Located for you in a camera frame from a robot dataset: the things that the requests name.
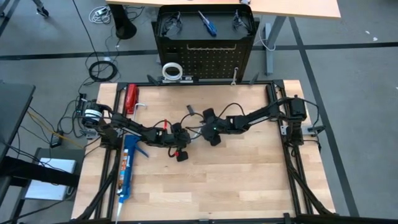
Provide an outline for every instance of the tool holder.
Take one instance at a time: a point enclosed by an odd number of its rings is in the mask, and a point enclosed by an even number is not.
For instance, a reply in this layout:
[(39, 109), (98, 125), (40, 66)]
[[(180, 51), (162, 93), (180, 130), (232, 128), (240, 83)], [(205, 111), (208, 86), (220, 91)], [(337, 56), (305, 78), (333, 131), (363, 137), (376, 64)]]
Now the tool holder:
[[(233, 28), (236, 10), (250, 27)], [(212, 37), (198, 13), (202, 12), (217, 28)], [(168, 19), (180, 12), (182, 27), (173, 26), (163, 34)], [(159, 9), (157, 20), (152, 22), (155, 41), (163, 65), (175, 62), (182, 66), (183, 77), (192, 80), (229, 78), (238, 67), (236, 81), (243, 78), (259, 20), (255, 21), (249, 6), (244, 4), (169, 5)]]

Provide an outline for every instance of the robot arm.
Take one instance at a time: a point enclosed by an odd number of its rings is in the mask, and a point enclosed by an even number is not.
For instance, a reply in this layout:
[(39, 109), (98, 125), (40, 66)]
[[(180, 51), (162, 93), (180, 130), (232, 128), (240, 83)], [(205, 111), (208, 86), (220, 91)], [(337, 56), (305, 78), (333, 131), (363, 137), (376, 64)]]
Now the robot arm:
[[(287, 105), (286, 115), (279, 111), (279, 106)], [(203, 137), (215, 146), (221, 142), (220, 134), (242, 134), (252, 125), (268, 119), (282, 119), (288, 122), (288, 139), (292, 144), (302, 145), (303, 137), (301, 122), (307, 118), (303, 99), (282, 98), (247, 115), (227, 116), (226, 119), (216, 117), (212, 108), (203, 112), (205, 125), (201, 127)]]
[[(103, 117), (103, 112), (108, 111), (112, 114), (110, 123), (106, 123)], [(147, 128), (129, 118), (126, 118), (121, 113), (114, 112), (106, 105), (93, 103), (85, 110), (82, 121), (86, 128), (93, 128), (101, 136), (101, 144), (109, 147), (117, 147), (119, 141), (119, 133), (115, 129), (122, 129), (128, 133), (140, 137), (140, 140), (149, 146), (155, 147), (176, 147), (178, 156), (177, 161), (184, 161), (188, 159), (187, 152), (182, 152), (187, 144), (191, 142), (190, 135), (186, 129), (181, 127), (180, 123), (173, 124), (171, 133), (166, 129), (150, 127)]]

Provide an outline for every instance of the wooden desk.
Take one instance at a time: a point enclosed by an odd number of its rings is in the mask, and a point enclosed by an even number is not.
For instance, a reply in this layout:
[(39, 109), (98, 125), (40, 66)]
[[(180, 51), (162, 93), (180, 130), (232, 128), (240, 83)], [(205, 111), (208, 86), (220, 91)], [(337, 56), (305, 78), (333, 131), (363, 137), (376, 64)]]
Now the wooden desk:
[[(239, 4), (239, 0), (106, 0), (108, 4), (160, 7), (169, 4)], [(339, 19), (337, 0), (251, 0), (255, 14)]]
[[(287, 96), (303, 97), (297, 80), (285, 81), (285, 90)], [(116, 84), (101, 84), (98, 102), (113, 106), (115, 92)], [(179, 122), (187, 114), (186, 105), (198, 112), (212, 107), (219, 114), (227, 104), (237, 102), (250, 113), (266, 105), (266, 96), (264, 85), (148, 86), (140, 87), (139, 101), (147, 109), (137, 110), (136, 121), (152, 126), (164, 118)], [(225, 114), (240, 113), (237, 106), (231, 106)], [(199, 120), (188, 117), (183, 126), (197, 125)], [(216, 147), (202, 138), (194, 140), (185, 149), (190, 158), (184, 162), (169, 158), (167, 149), (141, 143), (150, 158), (141, 154), (134, 158), (132, 196), (124, 203), (119, 220), (280, 218), (285, 212), (294, 216), (277, 123), (259, 123), (244, 134), (221, 138)], [(300, 152), (308, 186), (333, 211), (317, 145), (306, 142)], [(103, 159), (101, 148), (85, 159), (72, 218), (79, 216), (94, 197)], [(105, 195), (103, 208), (107, 199)]]

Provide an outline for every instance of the white tape roll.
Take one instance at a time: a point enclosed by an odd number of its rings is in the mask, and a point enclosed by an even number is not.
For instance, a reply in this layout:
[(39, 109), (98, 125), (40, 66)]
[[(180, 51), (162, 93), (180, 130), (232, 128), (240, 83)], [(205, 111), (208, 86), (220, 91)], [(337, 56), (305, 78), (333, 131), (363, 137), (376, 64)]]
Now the white tape roll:
[[(178, 69), (178, 74), (177, 75), (169, 75), (166, 72), (166, 69), (168, 69), (168, 68), (176, 68), (176, 69)], [(162, 74), (163, 74), (163, 77), (165, 79), (167, 79), (167, 80), (172, 80), (172, 81), (179, 80), (182, 77), (182, 67), (181, 67), (181, 65), (179, 65), (177, 63), (169, 62), (169, 63), (167, 63), (167, 64), (165, 64), (163, 66)]]

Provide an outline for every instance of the yellow cable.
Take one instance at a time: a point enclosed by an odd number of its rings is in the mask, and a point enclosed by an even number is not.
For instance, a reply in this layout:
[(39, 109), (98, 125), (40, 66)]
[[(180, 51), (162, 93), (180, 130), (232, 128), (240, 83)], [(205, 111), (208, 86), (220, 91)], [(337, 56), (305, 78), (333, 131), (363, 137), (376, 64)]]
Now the yellow cable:
[(30, 113), (29, 111), (28, 111), (27, 113), (28, 113), (29, 116), (31, 116), (32, 118), (35, 118), (35, 119), (43, 126), (43, 128), (45, 128), (45, 129), (46, 129), (47, 131), (49, 131), (50, 133), (52, 133), (52, 134), (54, 134), (54, 135), (56, 135), (56, 136), (58, 136), (58, 137), (60, 137), (60, 138), (62, 138), (62, 139), (64, 139), (64, 140), (66, 140), (66, 141), (68, 141), (68, 142), (74, 144), (75, 146), (78, 146), (78, 147), (84, 149), (83, 146), (79, 145), (79, 144), (76, 143), (74, 140), (68, 139), (68, 138), (66, 138), (65, 136), (62, 136), (62, 135), (60, 135), (60, 134), (58, 134), (58, 133), (53, 132), (53, 131), (52, 131), (50, 128), (48, 128), (39, 118), (37, 118), (34, 114)]

